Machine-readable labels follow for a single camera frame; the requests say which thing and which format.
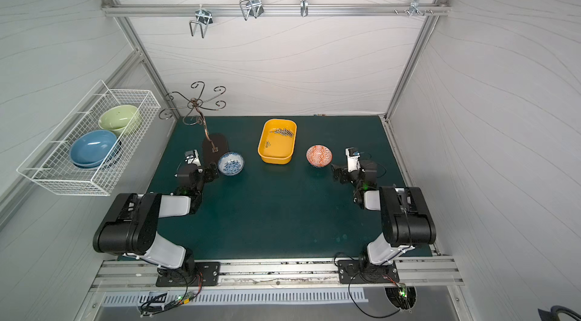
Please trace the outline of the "metal mug tree stand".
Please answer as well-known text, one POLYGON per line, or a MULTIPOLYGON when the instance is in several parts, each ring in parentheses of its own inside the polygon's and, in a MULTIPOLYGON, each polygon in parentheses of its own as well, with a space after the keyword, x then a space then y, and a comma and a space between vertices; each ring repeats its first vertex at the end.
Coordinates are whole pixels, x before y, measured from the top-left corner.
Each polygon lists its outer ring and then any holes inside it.
POLYGON ((195 81, 190 86, 193 90, 198 90, 198 95, 187 97, 179 91, 171 91, 164 97, 169 106, 158 112, 158 118, 169 120, 181 111, 186 111, 185 116, 180 116, 185 126, 201 126, 204 129, 204 139, 201 144, 202 162, 205 165, 218 165, 219 159, 229 152, 228 140, 222 133, 211 133, 208 127, 206 112, 219 112, 225 109, 227 103, 220 97, 226 93, 227 88, 219 85, 213 88, 213 95, 204 98, 206 84, 202 80, 195 81))

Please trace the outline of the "green mat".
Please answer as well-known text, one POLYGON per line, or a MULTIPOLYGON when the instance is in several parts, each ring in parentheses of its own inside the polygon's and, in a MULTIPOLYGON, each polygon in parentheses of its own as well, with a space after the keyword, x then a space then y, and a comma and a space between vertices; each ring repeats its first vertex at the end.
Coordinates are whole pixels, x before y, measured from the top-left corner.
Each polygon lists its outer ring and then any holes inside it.
POLYGON ((157 229, 189 248, 197 260, 356 257, 381 232, 381 216, 359 208, 353 186, 335 182, 330 168, 315 168, 306 153, 330 148, 336 165, 355 147, 378 164, 381 186, 404 180, 377 116, 297 117, 294 154, 287 165, 262 161, 257 147, 263 117, 212 117, 208 127, 245 160, 240 174, 204 187, 194 215, 164 218, 157 229))

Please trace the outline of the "aluminium front rail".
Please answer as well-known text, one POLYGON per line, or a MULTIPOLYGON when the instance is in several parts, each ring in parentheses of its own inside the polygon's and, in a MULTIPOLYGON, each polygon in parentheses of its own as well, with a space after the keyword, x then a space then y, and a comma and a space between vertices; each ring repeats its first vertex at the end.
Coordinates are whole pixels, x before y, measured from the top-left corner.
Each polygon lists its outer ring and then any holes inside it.
MULTIPOLYGON (((335 260, 346 257, 219 260, 216 286, 210 289, 335 288, 340 284, 335 260)), ((393 263, 399 283, 407 286, 462 286, 464 280, 451 256, 401 257, 393 263)), ((102 263, 90 289, 93 292, 183 290, 157 287, 157 268, 143 261, 102 263)), ((395 286, 363 284, 369 286, 395 286)))

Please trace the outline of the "blue white floral bowl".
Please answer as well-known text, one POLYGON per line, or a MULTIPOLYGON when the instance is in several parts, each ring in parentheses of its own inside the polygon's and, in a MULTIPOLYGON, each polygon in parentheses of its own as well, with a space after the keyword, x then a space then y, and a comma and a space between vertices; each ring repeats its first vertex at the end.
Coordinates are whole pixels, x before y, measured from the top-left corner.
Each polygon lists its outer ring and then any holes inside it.
POLYGON ((245 166, 244 158, 237 152, 227 152, 218 161, 219 172, 225 176, 240 174, 245 166))

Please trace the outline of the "small metal hook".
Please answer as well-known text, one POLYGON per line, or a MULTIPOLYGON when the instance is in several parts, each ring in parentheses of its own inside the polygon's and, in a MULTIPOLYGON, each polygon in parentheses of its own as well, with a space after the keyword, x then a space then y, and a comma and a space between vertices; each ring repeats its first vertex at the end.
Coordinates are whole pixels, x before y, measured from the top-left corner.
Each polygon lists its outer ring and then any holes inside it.
POLYGON ((309 15, 309 2, 308 0, 300 1, 300 16, 305 18, 309 15))

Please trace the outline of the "red white patterned bowl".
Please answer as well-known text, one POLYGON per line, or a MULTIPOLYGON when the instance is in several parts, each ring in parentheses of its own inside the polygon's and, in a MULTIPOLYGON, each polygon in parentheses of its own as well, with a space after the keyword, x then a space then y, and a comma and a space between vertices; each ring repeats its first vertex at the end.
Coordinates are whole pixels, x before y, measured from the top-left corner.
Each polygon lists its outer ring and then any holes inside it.
POLYGON ((324 145, 314 145, 308 148, 306 153, 307 161, 315 168, 324 168, 331 164, 333 154, 324 145))

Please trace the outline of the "looped metal hook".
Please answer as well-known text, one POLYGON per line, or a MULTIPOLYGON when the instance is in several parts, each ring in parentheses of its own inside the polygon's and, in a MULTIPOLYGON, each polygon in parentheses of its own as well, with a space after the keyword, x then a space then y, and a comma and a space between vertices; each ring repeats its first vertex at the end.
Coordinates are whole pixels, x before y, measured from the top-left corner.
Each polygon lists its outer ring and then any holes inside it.
POLYGON ((250 17, 259 18, 264 13, 263 3, 261 0, 240 0, 243 19, 247 21, 250 17))

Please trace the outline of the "aluminium cross rail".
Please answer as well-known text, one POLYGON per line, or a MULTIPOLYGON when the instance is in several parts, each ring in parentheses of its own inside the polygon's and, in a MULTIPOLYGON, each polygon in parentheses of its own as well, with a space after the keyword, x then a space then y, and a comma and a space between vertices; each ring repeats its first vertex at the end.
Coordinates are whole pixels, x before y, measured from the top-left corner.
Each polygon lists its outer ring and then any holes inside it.
MULTIPOLYGON (((404 4, 320 4, 309 3, 309 15, 307 17, 378 17, 378 16, 405 16, 395 15, 395 9, 404 10, 410 3, 404 4)), ((452 8, 450 6, 439 6, 434 4, 420 3, 422 9, 432 9, 433 15, 448 15, 452 8)), ((242 12, 237 4, 217 4, 217 5, 117 5, 104 7, 102 11, 108 17, 194 17, 195 12, 204 8, 213 14, 214 18, 241 18, 242 12)), ((300 4, 263 4, 264 13, 262 17, 301 17, 300 4)))

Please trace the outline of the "yellow plastic storage box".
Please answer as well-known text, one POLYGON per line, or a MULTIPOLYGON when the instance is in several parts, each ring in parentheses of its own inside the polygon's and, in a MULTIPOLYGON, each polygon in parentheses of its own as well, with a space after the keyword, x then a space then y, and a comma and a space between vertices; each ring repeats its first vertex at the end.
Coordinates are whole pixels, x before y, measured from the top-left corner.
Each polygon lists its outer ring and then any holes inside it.
POLYGON ((297 124, 292 120, 273 118, 263 125, 258 154, 262 161, 271 165, 287 165, 294 154, 297 137, 297 124), (287 128, 294 132, 294 137, 270 133, 276 128, 287 128))

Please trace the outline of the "blue ceramic plate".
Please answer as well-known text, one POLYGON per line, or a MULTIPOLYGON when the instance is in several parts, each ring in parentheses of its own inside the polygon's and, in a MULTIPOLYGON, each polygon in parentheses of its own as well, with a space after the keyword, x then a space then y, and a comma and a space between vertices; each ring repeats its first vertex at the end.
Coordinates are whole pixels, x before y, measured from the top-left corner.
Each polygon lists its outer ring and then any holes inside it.
POLYGON ((94 130, 77 139, 69 151, 70 161, 78 168, 98 168, 120 152, 117 136, 108 130, 94 130))

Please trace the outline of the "metal hook bracket right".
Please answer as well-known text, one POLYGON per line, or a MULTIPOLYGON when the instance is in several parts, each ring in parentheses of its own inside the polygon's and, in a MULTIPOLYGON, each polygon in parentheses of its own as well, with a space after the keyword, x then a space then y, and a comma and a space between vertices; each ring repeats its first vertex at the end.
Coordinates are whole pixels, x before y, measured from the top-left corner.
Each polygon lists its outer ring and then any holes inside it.
POLYGON ((393 13, 395 15, 407 15, 408 17, 414 17, 433 15, 434 11, 432 9, 422 9, 418 0, 412 0, 407 9, 395 9, 393 13))

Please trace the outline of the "double prong metal hook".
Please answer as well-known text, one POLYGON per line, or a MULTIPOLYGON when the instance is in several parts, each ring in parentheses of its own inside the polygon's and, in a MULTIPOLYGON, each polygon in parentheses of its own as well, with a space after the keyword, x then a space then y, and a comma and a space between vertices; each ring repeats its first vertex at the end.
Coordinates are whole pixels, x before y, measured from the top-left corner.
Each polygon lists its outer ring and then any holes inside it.
POLYGON ((191 36, 195 36, 195 34, 198 32, 202 38, 205 38, 208 28, 211 24, 213 24, 213 14, 210 11, 200 7, 195 12, 194 19, 189 22, 191 36))

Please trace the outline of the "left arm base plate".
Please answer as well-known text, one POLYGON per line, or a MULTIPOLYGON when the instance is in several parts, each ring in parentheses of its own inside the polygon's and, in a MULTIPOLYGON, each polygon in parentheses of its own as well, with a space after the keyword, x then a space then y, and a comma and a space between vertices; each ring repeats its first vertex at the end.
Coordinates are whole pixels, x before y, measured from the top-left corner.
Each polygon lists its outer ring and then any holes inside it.
POLYGON ((219 280, 219 262, 187 263, 184 267, 171 270, 168 268, 157 269, 157 287, 190 287, 201 284, 202 286, 216 286, 219 280))

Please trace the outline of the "green ceramic bowl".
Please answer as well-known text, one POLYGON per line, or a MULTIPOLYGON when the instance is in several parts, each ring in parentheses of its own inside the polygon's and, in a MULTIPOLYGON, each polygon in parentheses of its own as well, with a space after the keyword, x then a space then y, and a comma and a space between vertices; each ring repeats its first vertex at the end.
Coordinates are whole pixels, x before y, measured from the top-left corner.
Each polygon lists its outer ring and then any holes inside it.
POLYGON ((132 105, 116 106, 107 110, 98 119, 98 126, 102 130, 108 130, 117 137, 135 133, 142 124, 142 116, 139 109, 132 105))

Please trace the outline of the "pile of silver screws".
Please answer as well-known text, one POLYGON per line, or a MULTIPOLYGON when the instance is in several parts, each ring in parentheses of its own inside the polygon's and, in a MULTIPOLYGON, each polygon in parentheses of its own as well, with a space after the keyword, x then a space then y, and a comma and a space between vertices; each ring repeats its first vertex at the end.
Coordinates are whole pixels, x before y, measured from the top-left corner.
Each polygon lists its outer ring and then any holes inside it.
POLYGON ((276 128, 270 131, 270 133, 279 134, 282 136, 294 137, 294 132, 287 128, 276 128))

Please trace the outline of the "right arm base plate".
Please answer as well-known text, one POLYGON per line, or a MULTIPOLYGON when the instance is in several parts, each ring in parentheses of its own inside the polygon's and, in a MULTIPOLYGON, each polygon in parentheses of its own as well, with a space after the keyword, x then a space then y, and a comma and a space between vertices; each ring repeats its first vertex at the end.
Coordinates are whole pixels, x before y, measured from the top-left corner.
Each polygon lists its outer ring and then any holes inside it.
POLYGON ((388 284, 399 283, 398 269, 394 264, 377 266, 363 264, 358 260, 335 260, 340 284, 388 284))

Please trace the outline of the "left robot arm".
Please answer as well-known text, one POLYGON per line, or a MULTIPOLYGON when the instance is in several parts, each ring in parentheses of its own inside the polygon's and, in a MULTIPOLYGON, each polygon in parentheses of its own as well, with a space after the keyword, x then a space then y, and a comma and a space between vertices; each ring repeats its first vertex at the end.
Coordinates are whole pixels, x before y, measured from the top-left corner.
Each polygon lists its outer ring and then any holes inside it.
POLYGON ((216 164, 195 163, 178 171, 179 187, 173 193, 121 193, 113 200, 92 240, 98 253, 142 259, 163 270, 195 274, 192 252, 161 236, 157 227, 163 218, 195 214, 203 201, 207 183, 219 177, 216 164))

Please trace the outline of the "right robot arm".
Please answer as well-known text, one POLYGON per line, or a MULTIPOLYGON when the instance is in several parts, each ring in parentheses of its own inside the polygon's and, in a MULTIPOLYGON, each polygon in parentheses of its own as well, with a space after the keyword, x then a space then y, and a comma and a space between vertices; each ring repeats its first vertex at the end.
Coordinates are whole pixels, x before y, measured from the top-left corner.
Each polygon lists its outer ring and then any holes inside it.
POLYGON ((437 229, 423 192, 418 187, 380 186, 378 165, 364 160, 331 165, 333 180, 354 187, 353 202, 381 215, 381 233, 366 245, 360 266, 388 267, 398 257, 422 245, 433 245, 437 229))

